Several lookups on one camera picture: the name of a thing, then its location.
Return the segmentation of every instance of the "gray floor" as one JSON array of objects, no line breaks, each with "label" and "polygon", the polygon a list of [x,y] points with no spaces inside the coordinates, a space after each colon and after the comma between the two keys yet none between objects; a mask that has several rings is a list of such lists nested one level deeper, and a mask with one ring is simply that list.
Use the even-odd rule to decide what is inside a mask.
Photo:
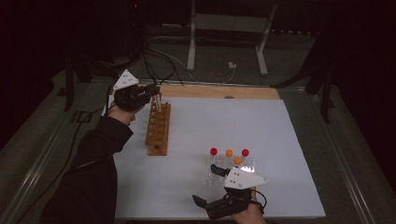
[{"label": "gray floor", "polygon": [[[255,42],[251,42],[250,38],[234,41],[231,44],[222,43],[222,40],[227,38],[221,36],[208,39],[206,42],[198,42],[195,70],[188,73],[183,65],[187,61],[188,38],[169,37],[166,32],[163,32],[163,35],[167,37],[156,37],[150,41],[149,46],[177,58],[177,60],[173,59],[173,62],[184,84],[201,85],[266,87],[276,84],[298,73],[310,47],[315,42],[315,38],[309,35],[270,34],[264,50],[269,75],[262,77],[255,59],[253,48]],[[170,63],[151,55],[148,55],[148,62],[159,77],[171,74]],[[234,74],[232,69],[227,68],[228,62],[236,62]],[[146,66],[142,62],[130,67],[130,71],[142,80],[149,79]],[[168,81],[171,84],[178,83],[177,75],[173,75],[168,80],[171,80]],[[33,204],[57,175],[67,158],[74,133],[78,128],[78,124],[70,122],[74,112],[101,108],[110,81],[110,78],[94,77],[91,83],[80,83],[77,87],[76,101],[70,112],[66,113],[64,98],[56,96],[58,90],[64,86],[64,73],[54,77],[55,90],[0,152],[2,218],[6,217],[5,214],[6,218],[9,218],[9,214],[13,212],[16,217],[20,217],[21,211],[25,211],[30,204]],[[326,217],[269,221],[279,224],[396,223],[395,195],[375,163],[370,148],[347,111],[337,88],[332,88],[331,98],[334,108],[330,109],[331,123],[326,124],[318,112],[319,95],[308,95],[304,92],[306,81],[307,79],[303,79],[279,90],[279,95],[290,113],[306,161],[318,187]],[[98,118],[99,114],[96,113],[93,121],[80,126],[77,141],[83,133],[94,126]],[[21,223],[38,223],[42,207],[53,190],[54,188],[51,188],[35,203]],[[209,223],[209,221],[157,220],[151,223]]]}]

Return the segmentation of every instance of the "black sleeve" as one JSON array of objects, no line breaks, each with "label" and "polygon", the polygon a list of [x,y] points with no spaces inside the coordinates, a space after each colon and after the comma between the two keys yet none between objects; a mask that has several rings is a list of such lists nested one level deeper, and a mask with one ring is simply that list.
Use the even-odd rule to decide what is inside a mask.
[{"label": "black sleeve", "polygon": [[[70,170],[43,210],[42,223],[113,224],[117,170],[112,155],[122,150],[132,134],[122,122],[101,117],[96,128],[81,139]],[[98,159],[100,162],[75,169]]]}]

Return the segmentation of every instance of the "red cap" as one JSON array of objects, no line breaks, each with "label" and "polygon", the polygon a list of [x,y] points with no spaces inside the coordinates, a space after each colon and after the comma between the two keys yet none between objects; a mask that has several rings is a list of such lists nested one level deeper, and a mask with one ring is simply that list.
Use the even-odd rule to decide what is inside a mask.
[{"label": "red cap", "polygon": [[210,148],[210,155],[216,156],[218,154],[218,149],[215,147]]},{"label": "red cap", "polygon": [[242,150],[242,156],[244,156],[244,157],[248,156],[248,150],[247,149]]}]

